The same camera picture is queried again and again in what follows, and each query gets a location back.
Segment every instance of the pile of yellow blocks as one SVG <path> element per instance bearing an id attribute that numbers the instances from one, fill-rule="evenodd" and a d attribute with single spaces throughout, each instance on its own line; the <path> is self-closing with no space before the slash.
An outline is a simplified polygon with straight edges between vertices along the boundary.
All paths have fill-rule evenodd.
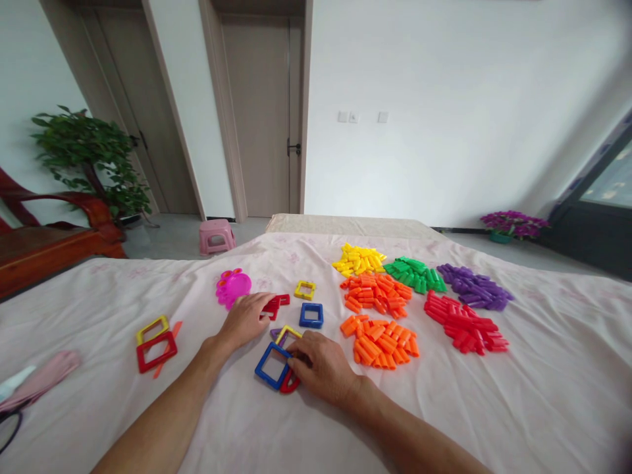
<path id="1" fill-rule="evenodd" d="M 349 278 L 354 273 L 362 275 L 363 273 L 372 274 L 384 273 L 382 262 L 386 260 L 386 256 L 379 253 L 376 249 L 352 247 L 345 243 L 342 247 L 342 258 L 331 264 L 336 270 L 342 273 L 342 276 Z"/>

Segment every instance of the pink cloth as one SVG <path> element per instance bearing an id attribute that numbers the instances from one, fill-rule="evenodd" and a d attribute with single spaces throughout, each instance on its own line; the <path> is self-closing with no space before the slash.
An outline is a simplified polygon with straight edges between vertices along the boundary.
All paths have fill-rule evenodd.
<path id="1" fill-rule="evenodd" d="M 81 365 L 81 359 L 75 351 L 58 352 L 40 370 L 31 374 L 13 392 L 13 395 L 0 404 L 0 412 L 12 410 L 27 401 L 28 404 L 25 406 L 34 404 L 79 365 Z"/>

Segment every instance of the door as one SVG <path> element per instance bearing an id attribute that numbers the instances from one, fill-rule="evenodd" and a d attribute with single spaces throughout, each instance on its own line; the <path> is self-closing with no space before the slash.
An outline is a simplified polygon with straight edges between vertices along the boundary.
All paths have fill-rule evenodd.
<path id="1" fill-rule="evenodd" d="M 160 212 L 198 214 L 198 204 L 143 10 L 82 9 L 103 73 Z"/>
<path id="2" fill-rule="evenodd" d="M 550 221 L 545 246 L 632 281 L 632 125 Z"/>
<path id="3" fill-rule="evenodd" d="M 297 213 L 302 22 L 225 15 L 222 29 L 248 216 Z"/>

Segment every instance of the yellow square frame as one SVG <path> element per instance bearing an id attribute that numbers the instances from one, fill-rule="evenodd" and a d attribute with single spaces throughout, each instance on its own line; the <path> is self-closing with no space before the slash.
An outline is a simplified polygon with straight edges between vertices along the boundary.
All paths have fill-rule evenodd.
<path id="1" fill-rule="evenodd" d="M 301 287 L 306 286 L 311 288 L 310 293 L 301 293 Z M 294 291 L 294 296 L 297 298 L 303 298 L 304 300 L 311 301 L 314 299 L 314 293 L 316 291 L 316 284 L 312 282 L 305 282 L 303 280 L 299 281 L 298 285 L 296 285 L 296 290 Z"/>
<path id="2" fill-rule="evenodd" d="M 281 329 L 281 332 L 276 337 L 275 344 L 277 346 L 281 343 L 281 340 L 283 339 L 283 336 L 285 336 L 286 332 L 289 332 L 292 336 L 296 337 L 297 339 L 300 339 L 301 337 L 303 337 L 303 335 L 300 332 L 298 332 L 296 329 L 288 325 L 285 325 L 283 326 L 283 329 Z"/>
<path id="3" fill-rule="evenodd" d="M 162 324 L 163 328 L 160 330 L 158 334 L 156 334 L 151 339 L 157 338 L 158 336 L 160 336 L 161 334 L 169 330 L 169 322 L 167 321 L 167 316 L 162 315 L 160 316 L 160 318 L 156 319 L 152 324 L 145 326 L 143 329 L 141 329 L 140 331 L 136 333 L 136 342 L 138 343 L 137 345 L 140 346 L 144 342 L 150 341 L 151 339 L 147 339 L 146 341 L 143 340 L 143 334 L 145 334 L 147 331 L 149 331 L 154 326 L 157 326 L 158 324 Z"/>

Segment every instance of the hand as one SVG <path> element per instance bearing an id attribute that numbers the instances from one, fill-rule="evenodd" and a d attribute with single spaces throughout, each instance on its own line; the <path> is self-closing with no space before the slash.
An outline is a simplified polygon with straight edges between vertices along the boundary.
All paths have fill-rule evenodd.
<path id="1" fill-rule="evenodd" d="M 288 359 L 290 368 L 317 397 L 343 408 L 359 393 L 361 377 L 351 370 L 342 348 L 331 339 L 307 330 L 287 351 L 294 356 Z"/>
<path id="2" fill-rule="evenodd" d="M 237 298 L 217 338 L 234 351 L 259 336 L 270 324 L 269 317 L 259 319 L 261 310 L 275 296 L 274 293 L 255 293 Z"/>

